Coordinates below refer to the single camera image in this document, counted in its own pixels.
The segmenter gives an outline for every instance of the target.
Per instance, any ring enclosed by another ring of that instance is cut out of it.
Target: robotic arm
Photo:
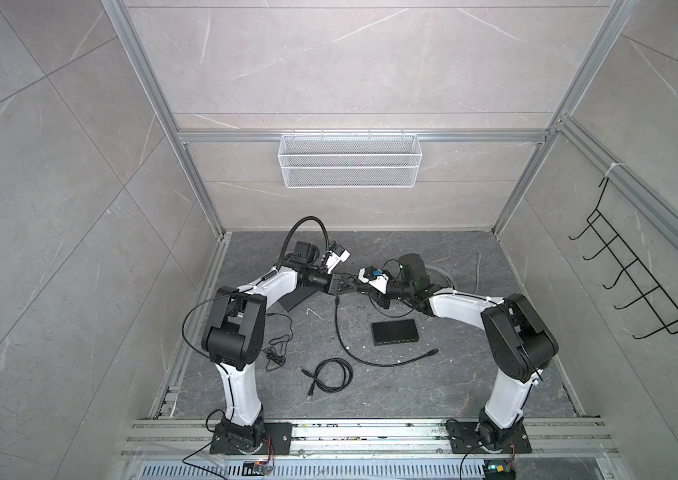
[[[256,392],[254,361],[264,342],[265,312],[284,295],[301,286],[329,295],[361,293],[382,308],[392,299],[407,302],[428,316],[451,318],[485,330],[499,367],[491,397],[481,410],[478,437],[488,449],[501,449],[522,421],[523,406],[539,374],[558,351],[526,297],[483,297],[430,283],[418,254],[398,259],[400,273],[391,280],[386,271],[367,266],[355,276],[334,273],[349,257],[335,242],[319,262],[317,247],[297,242],[278,269],[272,267],[251,283],[221,287],[211,304],[201,346],[216,364],[227,402],[221,427],[242,452],[254,452],[264,435],[264,417]]]

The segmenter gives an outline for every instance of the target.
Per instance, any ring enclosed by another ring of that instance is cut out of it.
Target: zip tie
[[[604,176],[604,177],[608,177],[608,174],[610,174],[610,173],[611,173],[611,170],[613,170],[614,167],[617,166],[617,165],[622,165],[622,167],[626,167],[626,166],[627,166],[627,164],[619,164],[619,163],[617,163],[617,162],[612,162],[612,163],[611,163],[611,166],[608,167],[608,169],[605,171],[605,175],[603,175],[603,176]]]

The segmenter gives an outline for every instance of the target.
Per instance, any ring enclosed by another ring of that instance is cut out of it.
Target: white wire mesh basket
[[[277,151],[287,188],[413,187],[415,134],[288,134]]]

